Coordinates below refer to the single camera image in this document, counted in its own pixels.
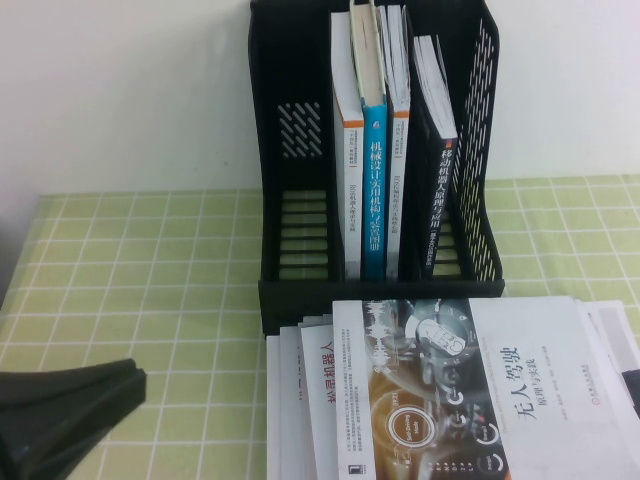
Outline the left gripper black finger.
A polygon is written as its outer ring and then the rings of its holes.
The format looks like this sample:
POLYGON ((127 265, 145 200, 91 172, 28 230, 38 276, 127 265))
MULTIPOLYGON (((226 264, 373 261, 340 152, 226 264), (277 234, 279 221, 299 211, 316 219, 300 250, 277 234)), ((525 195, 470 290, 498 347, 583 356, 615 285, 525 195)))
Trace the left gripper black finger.
MULTIPOLYGON (((139 406, 146 399, 146 385, 147 374, 139 370, 139 406)), ((106 434, 135 409, 108 410, 102 401, 77 411, 59 407, 1 413, 1 477, 68 478, 106 434)))
POLYGON ((69 407, 104 401, 108 410, 139 406, 139 368, 132 359, 47 372, 3 372, 1 413, 69 407))

